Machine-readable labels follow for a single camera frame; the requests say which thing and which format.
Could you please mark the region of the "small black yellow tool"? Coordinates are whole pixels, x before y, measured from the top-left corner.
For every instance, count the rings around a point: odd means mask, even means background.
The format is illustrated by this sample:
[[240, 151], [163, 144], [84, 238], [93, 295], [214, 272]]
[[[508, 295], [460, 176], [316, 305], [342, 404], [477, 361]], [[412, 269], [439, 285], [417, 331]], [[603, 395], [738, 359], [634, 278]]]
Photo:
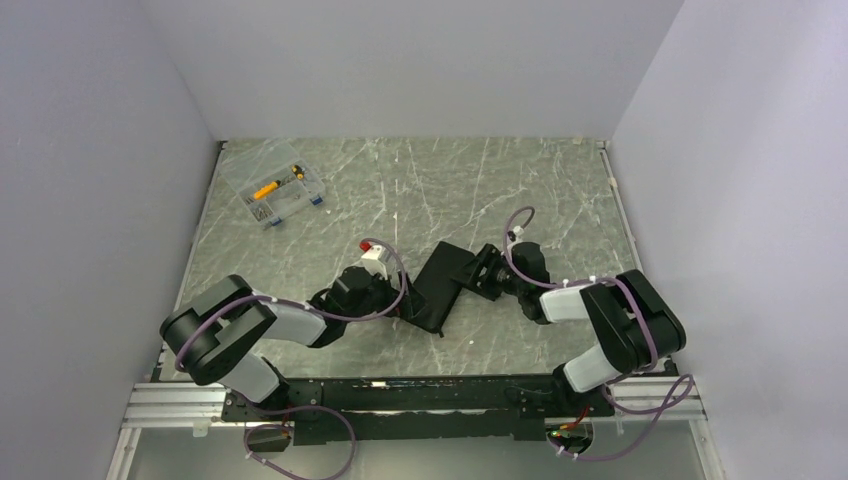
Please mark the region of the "small black yellow tool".
[[298, 180], [304, 180], [305, 179], [305, 177], [306, 177], [305, 170], [300, 165], [293, 164], [290, 167], [290, 169], [291, 169], [291, 172], [296, 179], [298, 179]]

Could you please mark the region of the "black zippered tool case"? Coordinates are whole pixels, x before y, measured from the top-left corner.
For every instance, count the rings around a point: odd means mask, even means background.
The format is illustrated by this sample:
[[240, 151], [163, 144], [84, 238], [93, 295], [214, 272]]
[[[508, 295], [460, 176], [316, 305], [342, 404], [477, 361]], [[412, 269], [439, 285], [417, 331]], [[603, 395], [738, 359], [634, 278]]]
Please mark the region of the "black zippered tool case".
[[399, 318], [443, 337], [444, 323], [463, 289], [454, 276], [474, 257], [471, 251], [439, 242], [397, 307]]

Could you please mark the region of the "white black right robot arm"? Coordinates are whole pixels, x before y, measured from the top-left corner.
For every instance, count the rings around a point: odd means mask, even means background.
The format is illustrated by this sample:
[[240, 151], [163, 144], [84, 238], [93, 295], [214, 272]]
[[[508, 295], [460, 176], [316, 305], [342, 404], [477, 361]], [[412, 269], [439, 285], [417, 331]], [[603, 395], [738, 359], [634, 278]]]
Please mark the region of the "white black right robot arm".
[[540, 325], [589, 322], [595, 344], [556, 369], [564, 379], [550, 391], [553, 406], [564, 415], [585, 407], [590, 391], [653, 368], [687, 342], [676, 314], [638, 269], [555, 284], [541, 247], [518, 242], [505, 253], [485, 245], [453, 279], [488, 300], [515, 297], [525, 317]]

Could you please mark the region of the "yellow handled screwdriver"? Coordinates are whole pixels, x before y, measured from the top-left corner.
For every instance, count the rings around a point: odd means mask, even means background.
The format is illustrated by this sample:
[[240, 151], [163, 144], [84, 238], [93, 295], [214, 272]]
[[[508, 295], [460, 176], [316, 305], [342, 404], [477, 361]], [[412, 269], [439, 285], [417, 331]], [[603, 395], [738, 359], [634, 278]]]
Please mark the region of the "yellow handled screwdriver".
[[265, 197], [267, 197], [268, 195], [273, 193], [275, 190], [277, 190], [281, 186], [281, 184], [282, 184], [281, 180], [271, 181], [270, 183], [264, 185], [263, 187], [259, 188], [256, 192], [254, 192], [253, 195], [252, 195], [252, 199], [254, 201], [259, 201], [259, 200], [264, 199]]

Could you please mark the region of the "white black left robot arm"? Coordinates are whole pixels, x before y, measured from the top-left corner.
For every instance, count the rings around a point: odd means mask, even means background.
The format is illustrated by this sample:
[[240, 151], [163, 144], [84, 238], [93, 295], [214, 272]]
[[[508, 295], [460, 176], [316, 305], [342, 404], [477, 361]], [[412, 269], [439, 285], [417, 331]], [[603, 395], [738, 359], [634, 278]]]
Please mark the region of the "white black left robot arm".
[[348, 267], [329, 287], [298, 303], [273, 299], [232, 274], [172, 312], [159, 333], [178, 371], [199, 386], [218, 383], [236, 391], [258, 417], [272, 420], [285, 411], [290, 385], [269, 360], [253, 353], [254, 346], [267, 338], [323, 348], [351, 323], [426, 316], [425, 297], [407, 275], [400, 279], [393, 286], [379, 273]]

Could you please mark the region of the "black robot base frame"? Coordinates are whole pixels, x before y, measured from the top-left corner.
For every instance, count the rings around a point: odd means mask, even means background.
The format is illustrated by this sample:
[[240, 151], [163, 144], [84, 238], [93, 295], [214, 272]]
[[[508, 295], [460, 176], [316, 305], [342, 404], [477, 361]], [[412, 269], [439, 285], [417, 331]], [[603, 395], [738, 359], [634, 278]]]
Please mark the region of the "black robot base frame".
[[559, 374], [388, 378], [291, 378], [260, 406], [225, 397], [227, 423], [284, 421], [296, 446], [356, 439], [510, 437], [542, 441], [558, 421], [609, 418], [599, 390], [575, 393]]

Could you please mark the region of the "clear plastic organizer box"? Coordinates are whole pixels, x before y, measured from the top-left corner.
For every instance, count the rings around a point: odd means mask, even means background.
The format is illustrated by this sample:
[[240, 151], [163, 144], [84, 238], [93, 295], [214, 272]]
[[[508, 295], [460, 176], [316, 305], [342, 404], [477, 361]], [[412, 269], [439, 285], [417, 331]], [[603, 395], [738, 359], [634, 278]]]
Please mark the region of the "clear plastic organizer box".
[[[290, 167], [300, 165], [304, 180]], [[313, 166], [285, 139], [242, 139], [222, 145], [219, 173], [255, 223], [267, 229], [278, 226], [294, 213], [323, 203], [325, 185]], [[281, 186], [262, 200], [252, 195], [274, 180]]]

